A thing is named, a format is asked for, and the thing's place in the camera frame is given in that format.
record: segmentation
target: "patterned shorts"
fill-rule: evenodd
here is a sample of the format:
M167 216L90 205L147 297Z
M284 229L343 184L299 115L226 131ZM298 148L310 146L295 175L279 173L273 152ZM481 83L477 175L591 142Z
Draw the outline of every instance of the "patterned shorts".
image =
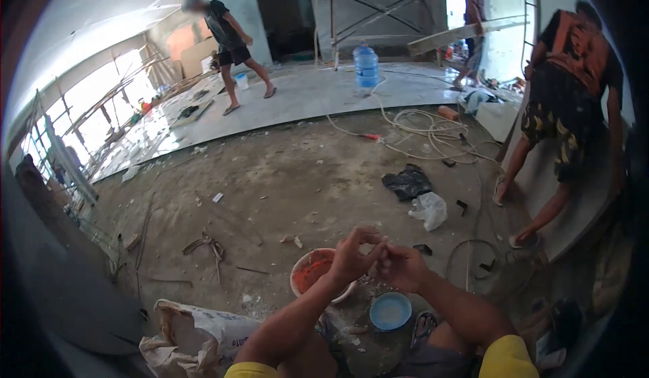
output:
M557 139L554 173L559 182L579 178L591 140L593 109L601 109L573 75L542 63L531 81L521 129L532 146L546 137Z

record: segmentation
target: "sandal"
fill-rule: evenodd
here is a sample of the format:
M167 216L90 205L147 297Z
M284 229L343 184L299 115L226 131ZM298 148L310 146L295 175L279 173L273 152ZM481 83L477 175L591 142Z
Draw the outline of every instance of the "sandal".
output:
M223 116L227 116L227 115L231 114L235 110L239 109L239 107L241 107L241 105L235 106L235 107L232 107L232 106L228 107L227 109L225 109L225 112L223 112Z
M505 179L503 177L498 177L496 180L496 186L493 188L493 203L498 205L498 207L503 207L503 204L498 202L498 187L505 182Z
M516 241L514 240L516 236L511 236L509 237L509 245L511 248L515 250L519 250L521 248L532 248L535 245L540 244L540 234L539 233L534 233L527 238L523 239L523 241L520 242L520 245L516 245Z
M277 92L277 88L273 88L270 95L264 95L264 99L272 98L272 96L275 95L275 92Z
M419 319L421 319L422 317L426 318L426 322L424 323L424 329L418 334L417 326L419 325ZM435 316L430 311L424 310L423 312L419 312L417 318L415 319L415 326L412 328L410 350L414 350L416 347L418 347L421 340L427 340L436 327L437 319L435 319Z

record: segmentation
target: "yellow shirt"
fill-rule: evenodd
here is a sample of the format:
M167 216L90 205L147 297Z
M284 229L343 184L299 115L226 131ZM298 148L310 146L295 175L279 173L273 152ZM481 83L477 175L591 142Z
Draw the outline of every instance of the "yellow shirt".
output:
M256 362L240 362L230 367L225 378L278 378L274 368ZM501 337L489 346L482 360L479 378L539 378L522 338Z

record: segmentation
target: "black shorts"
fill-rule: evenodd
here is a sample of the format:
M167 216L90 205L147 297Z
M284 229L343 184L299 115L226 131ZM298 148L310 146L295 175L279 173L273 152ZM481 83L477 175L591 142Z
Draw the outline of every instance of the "black shorts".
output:
M532 146L546 137L558 139L554 174L559 182L579 178L601 109L586 86L574 75L547 61L531 80L530 101L521 129Z
M221 66L224 66L234 63L234 65L237 66L250 58L250 51L248 51L248 47L243 46L232 50L223 51L223 53L219 53L219 64Z

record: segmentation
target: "cement bag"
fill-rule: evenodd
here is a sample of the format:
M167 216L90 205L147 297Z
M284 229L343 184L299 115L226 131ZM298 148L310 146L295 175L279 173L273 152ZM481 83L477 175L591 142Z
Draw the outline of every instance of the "cement bag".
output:
M159 378L222 377L261 322L237 314L158 300L153 312L161 334L140 341L140 352Z
M414 208L408 214L415 219L423 220L426 231L438 228L448 217L446 202L433 192L417 196L412 200L412 204Z

